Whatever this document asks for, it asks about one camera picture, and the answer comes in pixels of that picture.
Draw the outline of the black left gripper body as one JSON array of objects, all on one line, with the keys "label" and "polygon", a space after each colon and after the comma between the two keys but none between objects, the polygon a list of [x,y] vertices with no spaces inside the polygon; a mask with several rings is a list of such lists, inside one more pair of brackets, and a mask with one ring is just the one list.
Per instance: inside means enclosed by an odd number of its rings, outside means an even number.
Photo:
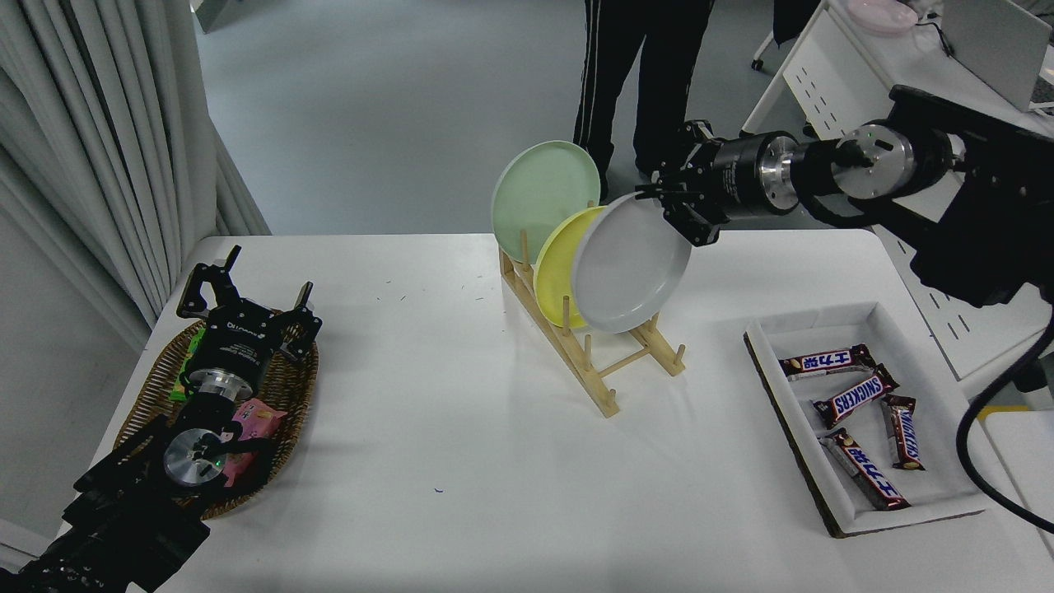
[{"label": "black left gripper body", "polygon": [[282,344],[274,316],[271,309],[253,301],[212,308],[206,333],[192,356],[192,381],[199,382],[204,371],[223,371],[248,386],[259,386]]}]

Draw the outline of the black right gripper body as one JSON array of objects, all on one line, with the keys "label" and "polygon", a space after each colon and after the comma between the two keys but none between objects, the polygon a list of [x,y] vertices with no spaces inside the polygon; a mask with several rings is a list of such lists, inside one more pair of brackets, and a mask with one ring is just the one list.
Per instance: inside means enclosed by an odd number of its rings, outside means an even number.
[{"label": "black right gripper body", "polygon": [[767,136],[753,135],[728,140],[716,150],[711,163],[716,201],[728,218],[768,217],[776,213],[760,173],[770,143]]}]

